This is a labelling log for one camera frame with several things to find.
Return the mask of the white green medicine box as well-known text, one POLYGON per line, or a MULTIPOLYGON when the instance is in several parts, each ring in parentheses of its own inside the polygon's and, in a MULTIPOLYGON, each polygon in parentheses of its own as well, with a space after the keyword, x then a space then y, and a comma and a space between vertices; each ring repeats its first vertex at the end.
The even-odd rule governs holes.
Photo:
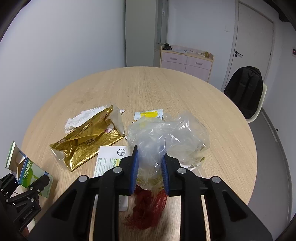
MULTIPOLYGON (((131 148, 128 146, 101 146, 96 159, 93 177, 103 176, 103 174, 119 166, 121 159, 132 154, 131 148)), ((98 195, 95 196, 93 211, 96 210, 98 195)), ((125 212, 128 208, 128 196, 119 195, 118 210, 125 212)))

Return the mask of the red mesh net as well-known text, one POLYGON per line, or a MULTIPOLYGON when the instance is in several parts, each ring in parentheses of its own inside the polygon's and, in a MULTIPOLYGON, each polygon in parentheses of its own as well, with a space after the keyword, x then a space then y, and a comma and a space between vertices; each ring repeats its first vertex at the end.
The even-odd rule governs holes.
POLYGON ((166 206, 168 196, 165 190, 161 188, 152 192, 136 185, 134 195, 135 205, 132 214, 126 217, 125 225, 139 230, 156 226, 166 206))

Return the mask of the white tissue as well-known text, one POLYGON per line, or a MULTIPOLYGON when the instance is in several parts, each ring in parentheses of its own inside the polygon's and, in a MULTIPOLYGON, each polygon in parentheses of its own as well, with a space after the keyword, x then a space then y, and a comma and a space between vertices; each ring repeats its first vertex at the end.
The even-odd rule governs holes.
POLYGON ((72 132, 75 128, 81 126, 86 121, 91 119, 93 116, 103 111, 105 108, 107 108, 107 106, 100 106, 100 107, 92 108, 89 110, 83 110, 79 115, 73 118, 69 118, 64 127, 64 132, 65 133, 72 132))

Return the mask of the gold foil bag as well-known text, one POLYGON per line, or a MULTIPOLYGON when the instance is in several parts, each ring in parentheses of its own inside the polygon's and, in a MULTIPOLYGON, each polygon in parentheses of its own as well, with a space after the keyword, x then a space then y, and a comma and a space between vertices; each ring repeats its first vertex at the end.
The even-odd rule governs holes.
POLYGON ((125 137, 120 109, 105 107, 63 139, 50 144, 58 161, 72 172, 98 154, 101 146, 110 146, 125 137))

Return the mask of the clear plastic bag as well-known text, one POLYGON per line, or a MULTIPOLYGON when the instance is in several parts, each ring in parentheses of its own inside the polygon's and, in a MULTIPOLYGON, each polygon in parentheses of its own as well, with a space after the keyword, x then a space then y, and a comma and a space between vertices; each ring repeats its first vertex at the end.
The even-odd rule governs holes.
POLYGON ((188 111, 176 118, 166 113, 162 118, 141 117, 128 126, 126 139, 138 150, 137 184, 144 190, 163 186, 161 161, 165 155, 193 171, 204 163, 210 148, 207 128, 188 111))

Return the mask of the round wooden table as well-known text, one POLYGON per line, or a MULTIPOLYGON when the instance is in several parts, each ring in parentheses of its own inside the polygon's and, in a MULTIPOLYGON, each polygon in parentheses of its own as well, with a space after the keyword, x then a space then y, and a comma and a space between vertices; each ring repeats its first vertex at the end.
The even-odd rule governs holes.
POLYGON ((257 154, 248 123, 236 105, 214 86, 194 76, 156 67, 117 68, 69 84, 51 97, 33 117, 22 150, 55 177, 43 211, 80 175, 92 175, 92 159, 70 172, 54 158, 50 144, 64 137, 67 119, 98 105, 115 104, 125 110, 128 126, 137 111, 163 109, 171 116, 191 112, 210 133, 210 149, 203 165, 208 177, 220 176, 244 201, 252 195, 257 154))

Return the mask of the yellow silver snack wrapper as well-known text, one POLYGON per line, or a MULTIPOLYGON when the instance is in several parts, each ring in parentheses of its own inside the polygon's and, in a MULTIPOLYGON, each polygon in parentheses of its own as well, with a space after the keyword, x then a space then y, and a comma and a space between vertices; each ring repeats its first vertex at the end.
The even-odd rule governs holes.
POLYGON ((163 119, 163 113, 164 113, 163 109, 136 112, 136 113, 134 113, 132 123, 134 123, 135 121, 138 121, 142 117, 145 117, 145 118, 159 118, 160 120, 162 120, 163 119))

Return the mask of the black backpack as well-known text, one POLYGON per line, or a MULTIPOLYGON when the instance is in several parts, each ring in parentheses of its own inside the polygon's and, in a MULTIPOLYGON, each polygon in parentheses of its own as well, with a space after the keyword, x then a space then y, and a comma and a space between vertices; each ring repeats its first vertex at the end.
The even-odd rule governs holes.
POLYGON ((263 91, 259 69, 246 66, 239 68, 230 78, 224 94, 239 108, 246 119, 254 116, 263 91))

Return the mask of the white chair wooden legs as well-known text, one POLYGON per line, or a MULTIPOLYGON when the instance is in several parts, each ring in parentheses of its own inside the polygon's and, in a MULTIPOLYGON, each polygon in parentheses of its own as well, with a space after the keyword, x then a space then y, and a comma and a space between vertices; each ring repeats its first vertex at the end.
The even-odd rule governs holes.
POLYGON ((262 109, 266 93, 267 93, 267 85, 265 83, 263 83, 262 95, 261 95, 259 103, 258 103, 258 108, 257 108, 256 112, 254 113, 254 115, 251 118, 246 120, 247 123, 253 122, 258 117, 258 115, 262 109))

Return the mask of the white door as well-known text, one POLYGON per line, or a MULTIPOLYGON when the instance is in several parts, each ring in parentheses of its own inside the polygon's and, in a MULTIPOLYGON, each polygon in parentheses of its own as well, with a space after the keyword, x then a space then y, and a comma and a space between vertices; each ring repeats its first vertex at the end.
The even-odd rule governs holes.
POLYGON ((238 2, 237 35, 227 80, 241 67, 259 69, 265 79, 273 50, 273 22, 251 6, 238 2))

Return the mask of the tall grey cabinet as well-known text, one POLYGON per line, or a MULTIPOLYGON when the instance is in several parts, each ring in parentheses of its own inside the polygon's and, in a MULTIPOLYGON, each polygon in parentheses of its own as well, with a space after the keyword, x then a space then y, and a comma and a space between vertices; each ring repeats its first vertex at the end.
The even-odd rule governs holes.
POLYGON ((160 66, 161 46, 167 42, 169 1, 125 2, 126 66, 160 66))

